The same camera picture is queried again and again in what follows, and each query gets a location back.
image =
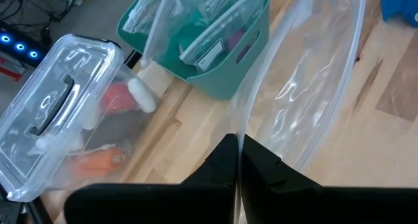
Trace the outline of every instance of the orange object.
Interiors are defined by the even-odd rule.
[[[79,177],[106,176],[124,166],[126,161],[123,150],[111,148],[70,158],[70,166]]]

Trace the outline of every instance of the wooden table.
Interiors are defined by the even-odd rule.
[[[294,0],[272,0],[274,30]],[[417,186],[418,35],[400,22],[385,24],[379,0],[367,0],[360,60],[353,68],[334,126],[303,173],[321,184]],[[163,100],[121,182],[179,183],[216,144],[214,127],[228,102],[215,101],[154,66],[138,74]],[[68,191],[42,199],[55,223],[64,223]]]

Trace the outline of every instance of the white label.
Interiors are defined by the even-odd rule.
[[[223,46],[222,39],[219,39],[210,49],[207,51],[203,57],[196,62],[196,66],[202,71],[206,71],[209,66],[214,62],[223,51],[225,47]]]

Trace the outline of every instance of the blue led light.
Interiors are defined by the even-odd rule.
[[[21,43],[16,44],[15,47],[18,51],[25,50],[25,46]]]
[[[8,35],[2,35],[1,36],[1,41],[3,41],[3,42],[10,42],[10,37]]]
[[[29,53],[29,55],[30,55],[31,57],[33,57],[33,58],[38,57],[38,53],[37,53],[37,52],[35,52],[35,51],[31,51],[31,52]]]

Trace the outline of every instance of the teal plastic basket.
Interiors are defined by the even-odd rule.
[[[122,29],[137,1],[122,16],[117,32],[121,39],[142,54],[148,36],[142,33],[131,34]],[[212,67],[208,72],[199,74],[194,65],[187,65],[180,60],[179,42],[176,40],[176,37],[170,40],[170,45],[164,57],[158,61],[158,64],[174,76],[195,86],[215,99],[230,99],[268,42],[269,5],[270,0],[265,0],[262,13],[245,32],[234,49],[222,61],[214,63],[215,67]],[[251,48],[244,57],[240,57],[243,50],[248,48],[249,45],[251,45]]]

